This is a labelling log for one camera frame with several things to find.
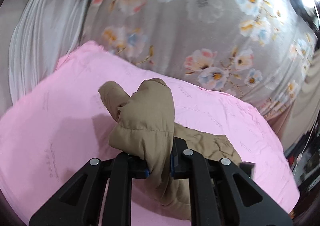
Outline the tan quilted jacket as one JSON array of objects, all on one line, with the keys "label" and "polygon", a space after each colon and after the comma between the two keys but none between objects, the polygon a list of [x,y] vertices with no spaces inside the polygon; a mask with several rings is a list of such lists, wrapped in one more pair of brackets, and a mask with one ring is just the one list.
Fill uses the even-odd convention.
[{"label": "tan quilted jacket", "polygon": [[241,163],[225,135],[212,135],[175,123],[171,89],[159,78],[144,80],[132,96],[114,81],[103,84],[98,92],[117,123],[110,133],[109,145],[147,162],[150,175],[135,186],[176,219],[189,220],[191,210],[188,181],[170,176],[174,137],[185,140],[188,147],[210,160],[226,157],[235,164]]}]

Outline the pink quilt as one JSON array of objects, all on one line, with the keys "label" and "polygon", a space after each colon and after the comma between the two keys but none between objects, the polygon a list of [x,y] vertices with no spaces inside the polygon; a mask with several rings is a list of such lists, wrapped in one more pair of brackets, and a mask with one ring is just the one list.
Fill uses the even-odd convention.
[{"label": "pink quilt", "polygon": [[[155,77],[87,42],[61,58],[52,75],[6,112],[1,118],[1,191],[24,223],[91,158],[117,155],[108,145],[115,121],[99,88],[111,80],[132,94]],[[300,193],[278,137],[258,110],[227,93],[162,79],[172,92],[175,121],[227,136],[241,159],[255,164],[255,183],[291,212]]]}]

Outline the grey floral bedsheet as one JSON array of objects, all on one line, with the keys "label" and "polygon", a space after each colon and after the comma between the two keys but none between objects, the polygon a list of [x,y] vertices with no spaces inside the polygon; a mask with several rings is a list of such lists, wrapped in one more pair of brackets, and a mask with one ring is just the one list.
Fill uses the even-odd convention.
[{"label": "grey floral bedsheet", "polygon": [[314,0],[93,0],[82,39],[272,119],[303,85],[314,15]]}]

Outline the white satin curtain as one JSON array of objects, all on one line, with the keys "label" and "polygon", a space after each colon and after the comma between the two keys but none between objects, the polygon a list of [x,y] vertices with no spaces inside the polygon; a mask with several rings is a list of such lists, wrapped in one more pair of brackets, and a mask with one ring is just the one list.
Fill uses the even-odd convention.
[{"label": "white satin curtain", "polygon": [[91,0],[1,0],[1,112],[79,43]]}]

